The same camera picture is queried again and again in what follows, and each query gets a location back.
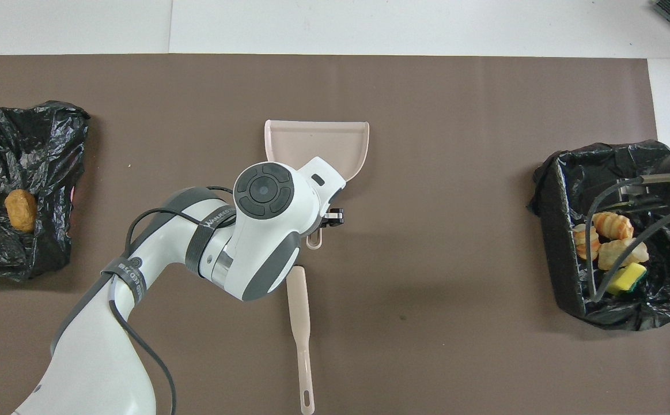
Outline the pink plastic dustpan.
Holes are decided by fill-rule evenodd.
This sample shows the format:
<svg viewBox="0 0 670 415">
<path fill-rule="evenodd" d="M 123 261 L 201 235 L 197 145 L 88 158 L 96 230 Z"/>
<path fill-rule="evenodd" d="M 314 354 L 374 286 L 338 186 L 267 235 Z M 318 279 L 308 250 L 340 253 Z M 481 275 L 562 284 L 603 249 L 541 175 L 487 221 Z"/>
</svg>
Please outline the pink plastic dustpan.
<svg viewBox="0 0 670 415">
<path fill-rule="evenodd" d="M 369 132 L 368 122 L 267 120 L 264 149 L 269 162 L 295 169 L 320 157 L 348 182 L 363 168 Z"/>
</svg>

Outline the toy croissant piece pale end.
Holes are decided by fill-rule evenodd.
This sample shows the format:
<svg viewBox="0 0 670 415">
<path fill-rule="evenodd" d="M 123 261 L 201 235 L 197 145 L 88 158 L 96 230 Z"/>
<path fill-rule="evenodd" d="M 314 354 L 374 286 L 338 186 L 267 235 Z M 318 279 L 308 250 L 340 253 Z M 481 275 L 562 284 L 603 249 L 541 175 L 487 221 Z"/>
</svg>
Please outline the toy croissant piece pale end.
<svg viewBox="0 0 670 415">
<path fill-rule="evenodd" d="M 627 216 L 612 211 L 595 213 L 591 218 L 596 233 L 609 240 L 633 238 L 634 228 Z"/>
</svg>

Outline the pink hand brush black bristles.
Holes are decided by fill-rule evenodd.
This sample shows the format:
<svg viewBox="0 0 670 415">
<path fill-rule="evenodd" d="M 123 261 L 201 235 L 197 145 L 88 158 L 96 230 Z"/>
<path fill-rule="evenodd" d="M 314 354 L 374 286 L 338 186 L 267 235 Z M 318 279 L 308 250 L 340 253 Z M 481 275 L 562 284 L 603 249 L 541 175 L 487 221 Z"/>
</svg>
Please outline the pink hand brush black bristles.
<svg viewBox="0 0 670 415">
<path fill-rule="evenodd" d="M 286 279 L 288 312 L 293 339 L 296 346 L 298 384 L 300 384 L 301 415 L 313 415 L 315 399 L 313 393 L 313 371 L 309 357 L 311 316 L 309 315 L 308 286 L 303 266 L 293 266 Z"/>
</svg>

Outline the striped toy croissant piece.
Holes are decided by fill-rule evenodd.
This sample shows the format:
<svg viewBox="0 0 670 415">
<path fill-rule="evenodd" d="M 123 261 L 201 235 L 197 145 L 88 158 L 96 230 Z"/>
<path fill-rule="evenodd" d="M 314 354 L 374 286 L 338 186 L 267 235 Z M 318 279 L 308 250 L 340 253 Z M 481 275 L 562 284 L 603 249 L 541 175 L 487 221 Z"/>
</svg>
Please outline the striped toy croissant piece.
<svg viewBox="0 0 670 415">
<path fill-rule="evenodd" d="M 585 224 L 577 224 L 572 229 L 574 245 L 579 258 L 595 261 L 600 253 L 601 241 L 594 226 L 586 229 Z"/>
</svg>

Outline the yellow sponge block green base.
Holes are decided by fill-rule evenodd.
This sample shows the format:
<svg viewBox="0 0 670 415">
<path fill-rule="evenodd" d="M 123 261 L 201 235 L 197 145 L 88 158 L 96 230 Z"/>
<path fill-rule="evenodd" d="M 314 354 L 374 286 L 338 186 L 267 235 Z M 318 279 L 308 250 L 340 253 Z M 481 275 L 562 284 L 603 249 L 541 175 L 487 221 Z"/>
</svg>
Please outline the yellow sponge block green base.
<svg viewBox="0 0 670 415">
<path fill-rule="evenodd" d="M 604 290 L 610 295 L 622 295 L 635 289 L 638 282 L 646 276 L 648 270 L 640 263 L 630 263 L 620 268 L 611 278 Z"/>
</svg>

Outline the brown toy potato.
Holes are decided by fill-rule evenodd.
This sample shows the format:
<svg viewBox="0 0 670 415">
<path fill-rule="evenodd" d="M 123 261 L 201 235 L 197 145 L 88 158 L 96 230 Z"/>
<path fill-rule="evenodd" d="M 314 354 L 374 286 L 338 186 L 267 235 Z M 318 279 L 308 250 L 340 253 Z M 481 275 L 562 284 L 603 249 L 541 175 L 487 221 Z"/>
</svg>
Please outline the brown toy potato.
<svg viewBox="0 0 670 415">
<path fill-rule="evenodd" d="M 11 226 L 23 233 L 33 233 L 37 219 L 37 200 L 23 189 L 11 191 L 5 199 Z"/>
</svg>

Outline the open bin with black bag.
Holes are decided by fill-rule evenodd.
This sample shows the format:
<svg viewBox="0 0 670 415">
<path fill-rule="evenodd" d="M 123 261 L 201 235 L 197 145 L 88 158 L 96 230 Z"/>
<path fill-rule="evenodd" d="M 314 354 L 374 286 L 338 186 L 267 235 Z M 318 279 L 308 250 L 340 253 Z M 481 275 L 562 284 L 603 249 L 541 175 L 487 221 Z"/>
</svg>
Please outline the open bin with black bag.
<svg viewBox="0 0 670 415">
<path fill-rule="evenodd" d="M 670 322 L 670 210 L 656 192 L 670 173 L 654 173 L 667 155 L 669 147 L 655 140 L 593 144 L 553 153 L 535 171 L 528 208 L 540 217 L 554 298 L 564 312 L 601 329 L 642 331 Z M 583 260 L 572 229 L 590 228 L 601 211 L 627 216 L 633 238 L 600 236 L 596 260 Z M 646 266 L 646 276 L 629 293 L 606 293 L 630 263 Z"/>
</svg>

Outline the crumpled black trash bag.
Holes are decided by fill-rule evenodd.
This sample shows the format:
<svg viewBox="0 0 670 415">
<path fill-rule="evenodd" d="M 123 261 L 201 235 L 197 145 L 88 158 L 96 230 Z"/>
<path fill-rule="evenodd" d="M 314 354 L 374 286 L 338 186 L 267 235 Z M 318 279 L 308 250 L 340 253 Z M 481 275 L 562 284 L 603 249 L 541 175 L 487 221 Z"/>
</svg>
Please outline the crumpled black trash bag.
<svg viewBox="0 0 670 415">
<path fill-rule="evenodd" d="M 72 192 L 84 173 L 90 115 L 71 103 L 0 107 L 0 278 L 18 282 L 68 265 Z M 32 231 L 11 224 L 6 198 L 35 198 Z"/>
</svg>

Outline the brown table mat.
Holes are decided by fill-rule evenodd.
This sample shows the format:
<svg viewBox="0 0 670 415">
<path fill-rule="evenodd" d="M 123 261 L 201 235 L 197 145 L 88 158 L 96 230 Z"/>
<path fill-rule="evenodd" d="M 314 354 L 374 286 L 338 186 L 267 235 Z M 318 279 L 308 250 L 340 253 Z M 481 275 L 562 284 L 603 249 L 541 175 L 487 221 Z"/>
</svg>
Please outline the brown table mat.
<svg viewBox="0 0 670 415">
<path fill-rule="evenodd" d="M 92 117 L 61 271 L 0 280 L 0 415 L 140 212 L 263 161 L 267 120 L 366 121 L 345 224 L 303 250 L 321 415 L 668 413 L 670 324 L 558 309 L 532 173 L 559 150 L 656 139 L 644 59 L 0 56 L 0 106 Z"/>
</svg>

